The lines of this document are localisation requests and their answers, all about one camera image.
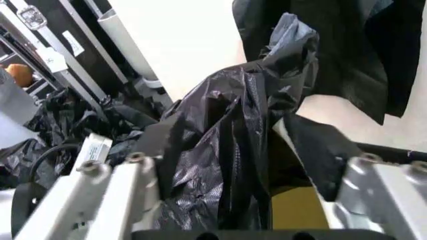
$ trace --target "sticker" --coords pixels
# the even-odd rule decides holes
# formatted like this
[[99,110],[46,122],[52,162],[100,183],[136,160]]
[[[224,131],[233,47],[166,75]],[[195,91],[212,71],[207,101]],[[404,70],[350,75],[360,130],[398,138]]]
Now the sticker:
[[52,47],[39,48],[36,52],[52,73],[68,69],[65,57]]
[[62,33],[64,38],[69,42],[72,48],[72,52],[74,53],[74,57],[77,57],[81,53],[85,51],[85,49],[80,45],[80,43],[74,38],[73,35],[67,30]]
[[98,160],[101,150],[103,149],[102,143],[92,143],[89,147],[89,151],[85,159],[87,160]]

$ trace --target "crumpled plastic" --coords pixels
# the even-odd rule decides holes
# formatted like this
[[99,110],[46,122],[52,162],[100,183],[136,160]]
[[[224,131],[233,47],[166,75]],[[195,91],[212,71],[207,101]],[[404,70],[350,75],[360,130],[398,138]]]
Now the crumpled plastic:
[[[143,98],[119,96],[103,106],[106,121],[71,89],[58,90],[48,96],[35,116],[25,124],[39,133],[45,146],[29,139],[3,149],[2,152],[7,154],[2,155],[0,162],[10,175],[17,178],[17,183],[25,183],[34,161],[46,150],[65,143],[83,144],[90,133],[96,133],[113,140],[107,161],[113,166],[118,165],[130,153],[144,128],[158,122],[151,106]],[[36,181],[50,188],[59,175],[71,170],[77,155],[75,150],[61,151],[56,157],[45,160],[37,169]]]
[[281,27],[277,50],[264,60],[208,76],[162,116],[182,113],[185,129],[155,228],[270,228],[268,132],[316,77],[319,39],[294,15]]
[[420,53],[424,0],[234,0],[233,14],[246,59],[262,58],[284,12],[320,35],[319,70],[307,94],[348,99],[382,124],[401,117]]

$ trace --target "black wire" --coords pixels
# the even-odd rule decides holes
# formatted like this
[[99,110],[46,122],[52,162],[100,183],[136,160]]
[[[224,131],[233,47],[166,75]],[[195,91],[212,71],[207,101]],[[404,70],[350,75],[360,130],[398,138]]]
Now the black wire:
[[32,165],[31,170],[29,171],[28,181],[30,183],[34,182],[34,178],[36,176],[37,169],[39,168],[40,164],[49,157],[50,155],[62,151],[62,150],[70,150],[70,149],[78,149],[80,147],[79,144],[76,143],[66,143],[62,145],[54,146],[47,151],[45,151]]

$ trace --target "metal clamp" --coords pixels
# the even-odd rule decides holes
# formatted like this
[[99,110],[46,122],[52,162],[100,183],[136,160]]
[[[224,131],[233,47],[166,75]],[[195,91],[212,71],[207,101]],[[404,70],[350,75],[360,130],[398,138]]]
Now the metal clamp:
[[29,5],[16,13],[18,18],[31,30],[36,31],[48,24],[46,17],[33,5]]
[[349,229],[427,240],[426,197],[427,163],[398,165],[365,154],[348,162],[334,212]]

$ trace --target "black cloth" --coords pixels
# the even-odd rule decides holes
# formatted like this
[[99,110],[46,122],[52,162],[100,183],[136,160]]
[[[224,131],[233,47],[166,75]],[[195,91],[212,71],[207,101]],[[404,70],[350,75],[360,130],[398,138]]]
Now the black cloth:
[[248,61],[285,12],[316,30],[319,70],[310,94],[348,99],[379,124],[401,117],[415,79],[424,0],[234,0]]
[[282,19],[270,56],[210,75],[163,115],[183,114],[185,129],[171,144],[182,153],[155,228],[271,227],[268,133],[297,109],[317,69],[316,32]]
[[[129,99],[120,95],[103,106],[108,119],[105,120],[71,89],[51,93],[35,116],[25,124],[28,129],[39,133],[45,145],[28,139],[2,149],[0,166],[4,173],[2,178],[7,180],[3,180],[0,188],[14,188],[17,184],[26,183],[32,165],[45,151],[66,143],[81,145],[91,133],[113,140],[106,160],[112,166],[121,164],[145,127],[158,122],[152,105],[142,97]],[[78,153],[75,150],[61,151],[43,161],[37,169],[36,182],[50,188],[59,175],[69,173]]]

